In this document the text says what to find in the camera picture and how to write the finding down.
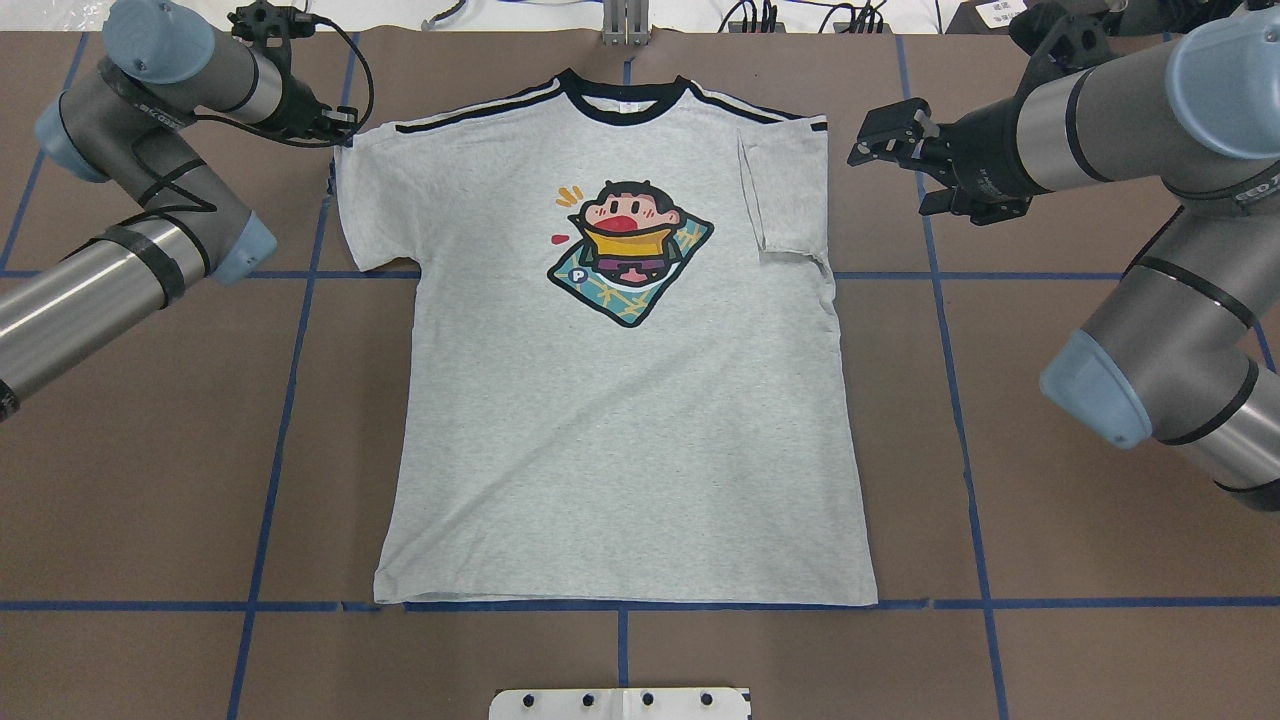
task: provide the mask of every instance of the shoulder stripe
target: shoulder stripe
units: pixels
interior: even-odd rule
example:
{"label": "shoulder stripe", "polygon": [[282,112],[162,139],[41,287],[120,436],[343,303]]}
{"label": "shoulder stripe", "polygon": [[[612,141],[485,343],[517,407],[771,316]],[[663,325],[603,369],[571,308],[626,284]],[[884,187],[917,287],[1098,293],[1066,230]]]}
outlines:
{"label": "shoulder stripe", "polygon": [[536,105],[545,100],[550,100],[557,95],[564,92],[564,88],[559,86],[557,78],[552,78],[543,85],[529,87],[521,90],[515,95],[508,95],[499,100],[490,100],[488,102],[479,102],[476,105],[467,105],[458,110],[451,110],[448,113],[442,113],[434,115],[425,122],[416,124],[398,124],[396,126],[396,132],[401,133],[413,133],[425,132],[429,129],[436,129],[462,120],[470,120],[475,118],[488,118],[492,115],[499,115],[502,113],[509,113],[511,110],[518,110],[521,108],[529,108],[530,105]]}
{"label": "shoulder stripe", "polygon": [[733,97],[732,95],[726,95],[723,92],[713,92],[703,90],[698,83],[692,83],[694,96],[707,102],[708,105],[714,105],[722,110],[728,110],[735,115],[746,118],[749,120],[755,120],[762,124],[778,123],[782,120],[797,120],[803,115],[796,115],[783,110],[774,110],[772,108],[762,108],[759,105],[753,105],[746,100]]}

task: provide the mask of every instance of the cartoon character's hair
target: cartoon character's hair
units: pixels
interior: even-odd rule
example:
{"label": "cartoon character's hair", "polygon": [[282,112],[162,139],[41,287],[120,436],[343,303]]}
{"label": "cartoon character's hair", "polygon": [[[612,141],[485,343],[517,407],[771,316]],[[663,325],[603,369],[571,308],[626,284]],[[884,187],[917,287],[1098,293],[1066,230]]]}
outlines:
{"label": "cartoon character's hair", "polygon": [[676,202],[671,199],[669,195],[667,195],[666,192],[663,192],[663,191],[658,190],[657,187],[649,184],[649,181],[644,181],[644,182],[635,182],[635,181],[612,182],[612,181],[604,181],[604,190],[602,190],[600,193],[595,196],[595,204],[596,205],[603,205],[604,201],[611,195],[648,195],[649,197],[653,197],[653,205],[654,205],[654,208],[657,208],[658,213],[660,213],[660,214],[667,214],[667,213],[669,213],[672,210],[680,210],[680,208],[676,208]]}

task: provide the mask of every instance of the red mouth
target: red mouth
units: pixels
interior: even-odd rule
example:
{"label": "red mouth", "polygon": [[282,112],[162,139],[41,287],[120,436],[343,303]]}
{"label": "red mouth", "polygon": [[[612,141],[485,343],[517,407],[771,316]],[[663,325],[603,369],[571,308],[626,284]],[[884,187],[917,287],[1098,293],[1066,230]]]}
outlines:
{"label": "red mouth", "polygon": [[635,222],[634,218],[628,218],[626,215],[614,215],[613,218],[605,218],[599,223],[595,223],[595,227],[608,232],[631,232],[634,229],[640,228],[640,225]]}

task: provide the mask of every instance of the black collar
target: black collar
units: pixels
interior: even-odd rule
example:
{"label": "black collar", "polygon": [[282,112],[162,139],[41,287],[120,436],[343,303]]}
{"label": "black collar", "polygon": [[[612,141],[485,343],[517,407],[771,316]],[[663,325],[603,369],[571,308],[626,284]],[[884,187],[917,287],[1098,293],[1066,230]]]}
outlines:
{"label": "black collar", "polygon": [[[564,70],[556,76],[564,96],[570,102],[588,118],[611,126],[637,126],[646,123],[669,110],[680,101],[685,91],[692,86],[682,77],[676,77],[673,82],[664,85],[604,85],[582,79],[573,70]],[[589,102],[586,97],[607,97],[622,102],[653,102],[644,110],[635,113],[614,113],[602,110]]]}

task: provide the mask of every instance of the shirt sleeve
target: shirt sleeve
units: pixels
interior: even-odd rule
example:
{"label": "shirt sleeve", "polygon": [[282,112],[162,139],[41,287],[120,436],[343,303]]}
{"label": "shirt sleeve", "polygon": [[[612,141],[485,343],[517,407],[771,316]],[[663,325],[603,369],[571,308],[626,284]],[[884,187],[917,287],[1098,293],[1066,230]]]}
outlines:
{"label": "shirt sleeve", "polygon": [[433,192],[428,164],[406,161],[394,127],[356,137],[334,151],[338,215],[356,266],[371,270],[396,258],[422,264],[422,228],[413,196]]}
{"label": "shirt sleeve", "polygon": [[762,252],[827,263],[827,120],[800,118],[739,132],[742,196]]}

